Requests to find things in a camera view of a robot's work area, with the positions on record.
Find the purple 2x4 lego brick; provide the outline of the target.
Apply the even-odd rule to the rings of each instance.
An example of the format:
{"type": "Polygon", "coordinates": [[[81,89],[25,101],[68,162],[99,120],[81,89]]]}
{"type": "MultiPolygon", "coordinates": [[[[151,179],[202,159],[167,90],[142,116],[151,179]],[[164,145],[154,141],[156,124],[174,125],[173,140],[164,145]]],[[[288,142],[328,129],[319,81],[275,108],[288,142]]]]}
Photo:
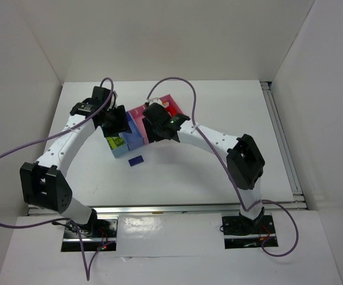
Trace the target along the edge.
{"type": "Polygon", "coordinates": [[[130,166],[133,167],[133,166],[136,166],[140,163],[143,163],[144,159],[142,156],[137,156],[137,157],[134,157],[132,159],[129,159],[128,162],[129,162],[130,166]]]}

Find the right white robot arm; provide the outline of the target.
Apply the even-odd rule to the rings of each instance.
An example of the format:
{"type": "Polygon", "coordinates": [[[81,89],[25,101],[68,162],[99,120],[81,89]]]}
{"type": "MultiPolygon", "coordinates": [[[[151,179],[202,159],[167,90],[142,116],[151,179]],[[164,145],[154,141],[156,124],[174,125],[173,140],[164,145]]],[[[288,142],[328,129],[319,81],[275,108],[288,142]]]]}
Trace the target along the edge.
{"type": "Polygon", "coordinates": [[[260,189],[265,160],[252,136],[226,135],[193,124],[187,115],[171,116],[159,103],[146,104],[143,116],[149,142],[174,140],[216,155],[225,166],[229,180],[235,183],[240,216],[252,225],[260,222],[265,212],[260,189]]]}

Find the green 2x4 lego brick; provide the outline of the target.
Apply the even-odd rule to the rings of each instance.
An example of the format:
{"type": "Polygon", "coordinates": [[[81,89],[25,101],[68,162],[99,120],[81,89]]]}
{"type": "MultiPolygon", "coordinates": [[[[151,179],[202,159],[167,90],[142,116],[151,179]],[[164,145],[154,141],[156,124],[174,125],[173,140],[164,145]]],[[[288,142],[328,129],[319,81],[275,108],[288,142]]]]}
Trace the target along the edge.
{"type": "Polygon", "coordinates": [[[125,141],[121,137],[107,137],[106,140],[111,150],[115,150],[125,145],[125,141]]]}

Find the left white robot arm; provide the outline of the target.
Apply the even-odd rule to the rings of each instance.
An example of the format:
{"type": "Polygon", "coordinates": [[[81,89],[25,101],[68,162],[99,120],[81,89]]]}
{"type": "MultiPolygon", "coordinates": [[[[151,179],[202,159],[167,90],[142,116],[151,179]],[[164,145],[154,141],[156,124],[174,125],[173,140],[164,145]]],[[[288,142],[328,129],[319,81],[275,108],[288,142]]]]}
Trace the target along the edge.
{"type": "Polygon", "coordinates": [[[54,211],[91,233],[98,227],[97,212],[73,196],[68,169],[85,141],[100,128],[106,137],[129,132],[125,107],[115,91],[96,86],[92,96],[70,111],[62,134],[34,163],[24,163],[20,179],[24,202],[54,211]]]}

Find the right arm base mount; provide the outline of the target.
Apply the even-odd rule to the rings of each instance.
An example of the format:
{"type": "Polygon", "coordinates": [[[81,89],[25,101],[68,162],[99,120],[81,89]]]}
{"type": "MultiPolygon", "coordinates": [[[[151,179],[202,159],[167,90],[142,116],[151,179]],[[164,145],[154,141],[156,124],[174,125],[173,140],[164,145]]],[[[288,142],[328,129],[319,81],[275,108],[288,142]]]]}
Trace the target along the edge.
{"type": "Polygon", "coordinates": [[[248,226],[239,216],[223,216],[219,230],[224,235],[225,249],[278,247],[278,239],[271,215],[266,215],[256,226],[248,226]]]}

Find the red lego with side studs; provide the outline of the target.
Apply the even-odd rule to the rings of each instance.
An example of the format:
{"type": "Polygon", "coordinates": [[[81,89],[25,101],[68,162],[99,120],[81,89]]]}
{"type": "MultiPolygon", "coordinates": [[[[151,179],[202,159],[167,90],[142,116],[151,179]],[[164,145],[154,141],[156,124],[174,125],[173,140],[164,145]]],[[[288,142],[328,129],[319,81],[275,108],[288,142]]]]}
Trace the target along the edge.
{"type": "Polygon", "coordinates": [[[176,110],[176,108],[174,108],[173,106],[169,106],[166,108],[166,111],[170,114],[171,117],[175,116],[176,114],[178,114],[178,111],[176,110]]]}

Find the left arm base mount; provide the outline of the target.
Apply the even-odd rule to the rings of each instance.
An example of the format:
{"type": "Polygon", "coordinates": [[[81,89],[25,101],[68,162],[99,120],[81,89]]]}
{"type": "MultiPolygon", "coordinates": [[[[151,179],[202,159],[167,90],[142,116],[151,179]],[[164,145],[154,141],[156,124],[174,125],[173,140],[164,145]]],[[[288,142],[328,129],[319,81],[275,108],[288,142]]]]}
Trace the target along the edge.
{"type": "MultiPolygon", "coordinates": [[[[70,222],[60,223],[53,222],[52,225],[59,226],[64,229],[62,238],[62,252],[80,252],[80,239],[75,229],[75,226],[70,222]]],[[[106,218],[97,221],[97,226],[90,232],[79,227],[82,237],[84,250],[86,252],[94,252],[101,248],[101,251],[113,252],[117,249],[117,218],[106,218]]]]}

